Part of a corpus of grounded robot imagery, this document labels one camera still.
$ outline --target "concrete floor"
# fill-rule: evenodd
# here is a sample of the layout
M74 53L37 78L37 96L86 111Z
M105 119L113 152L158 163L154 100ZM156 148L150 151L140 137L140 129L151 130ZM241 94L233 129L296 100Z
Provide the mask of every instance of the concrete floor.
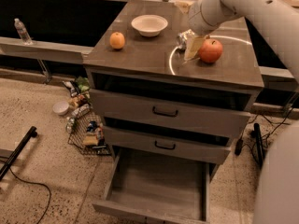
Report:
M96 213L92 203L101 199L112 168L111 157L84 156L67 144L66 117L52 112L58 101L68 100L69 92L59 78L49 85L43 77L11 75L0 70L0 148L14 149L31 126L38 137L32 138L12 170L22 179L49 186L49 209L40 223L133 223ZM283 120L279 112L263 112L274 122ZM275 125L258 116L262 134ZM287 125L270 136L271 143ZM249 136L253 123L244 131L244 144L254 145ZM252 222L259 168L245 146L240 156L235 145L210 185L210 221L213 224L249 224ZM0 183L0 223L37 223L49 198L38 185L22 183L10 172Z

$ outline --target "drawer front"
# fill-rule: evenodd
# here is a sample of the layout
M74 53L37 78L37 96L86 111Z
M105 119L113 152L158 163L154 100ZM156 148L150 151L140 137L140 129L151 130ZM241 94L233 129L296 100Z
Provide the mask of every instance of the drawer front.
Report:
M206 163L123 149L96 211L148 224L209 221Z
M230 153L229 147L220 147L109 127L105 127L104 131L106 142L112 146L129 147L189 160L223 164Z
M238 137L249 119L248 112L114 92L91 90L91 99L95 112L102 117L224 137Z

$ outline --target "bowl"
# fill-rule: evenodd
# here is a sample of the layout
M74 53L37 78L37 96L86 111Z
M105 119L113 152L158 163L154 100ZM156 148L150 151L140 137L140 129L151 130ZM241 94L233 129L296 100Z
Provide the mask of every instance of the bowl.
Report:
M142 15L134 18L131 24L141 35L153 37L168 25L168 21L157 15Z
M60 101L53 106L53 111L55 114L63 116L67 113L68 108L69 103L67 101Z

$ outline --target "basket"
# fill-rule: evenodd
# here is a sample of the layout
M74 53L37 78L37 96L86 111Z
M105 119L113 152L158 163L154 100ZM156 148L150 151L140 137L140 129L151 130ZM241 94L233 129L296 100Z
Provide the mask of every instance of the basket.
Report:
M87 114L75 118L75 125L72 133L69 135L68 144L76 147L83 155L111 155L109 146L105 143L103 135L101 135L101 138L96 145L83 145L84 139L86 139L87 135L89 135L88 127L91 122L95 122L101 129L102 121L99 116L95 115L92 108Z

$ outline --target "gray cabinet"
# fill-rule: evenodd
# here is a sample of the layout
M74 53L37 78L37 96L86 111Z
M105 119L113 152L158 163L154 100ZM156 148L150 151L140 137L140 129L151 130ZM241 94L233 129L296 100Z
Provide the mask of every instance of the gray cabinet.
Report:
M150 39L130 26L149 13L169 22ZM84 61L115 159L96 211L143 223L209 221L209 183L245 128L263 81L243 20L213 34L225 49L214 64L185 63L174 50L184 24L172 4L129 2ZM116 29L126 37L120 51L107 42Z

